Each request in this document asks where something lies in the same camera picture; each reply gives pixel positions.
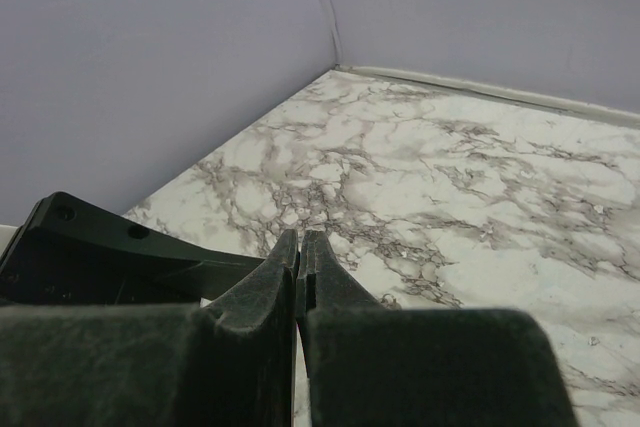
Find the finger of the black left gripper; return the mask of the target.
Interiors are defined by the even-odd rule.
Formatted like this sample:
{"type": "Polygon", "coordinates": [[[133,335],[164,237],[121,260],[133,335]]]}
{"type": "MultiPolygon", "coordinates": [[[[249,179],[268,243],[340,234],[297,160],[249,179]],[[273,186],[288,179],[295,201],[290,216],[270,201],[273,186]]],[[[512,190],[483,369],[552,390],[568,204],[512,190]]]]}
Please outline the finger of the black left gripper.
{"type": "Polygon", "coordinates": [[[261,262],[196,246],[56,192],[36,203],[1,255],[1,303],[198,303],[221,296],[261,262]]]}

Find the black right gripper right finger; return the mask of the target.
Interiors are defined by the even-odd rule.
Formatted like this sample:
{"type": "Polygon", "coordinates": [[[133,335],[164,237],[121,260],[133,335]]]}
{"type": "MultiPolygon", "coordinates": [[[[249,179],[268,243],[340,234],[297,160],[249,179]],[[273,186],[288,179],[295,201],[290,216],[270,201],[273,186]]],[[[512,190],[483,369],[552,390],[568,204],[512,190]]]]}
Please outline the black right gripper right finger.
{"type": "Polygon", "coordinates": [[[573,426],[551,344],[510,309],[383,307],[304,235],[297,322],[316,426],[573,426]]]}

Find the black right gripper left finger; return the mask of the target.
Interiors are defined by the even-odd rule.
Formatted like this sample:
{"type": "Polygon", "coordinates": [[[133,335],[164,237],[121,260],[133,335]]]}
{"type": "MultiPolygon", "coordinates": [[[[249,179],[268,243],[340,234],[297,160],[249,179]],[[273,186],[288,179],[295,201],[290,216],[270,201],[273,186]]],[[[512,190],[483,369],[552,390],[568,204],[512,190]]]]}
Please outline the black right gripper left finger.
{"type": "Polygon", "coordinates": [[[207,306],[7,306],[5,426],[288,426],[298,237],[207,306]]]}

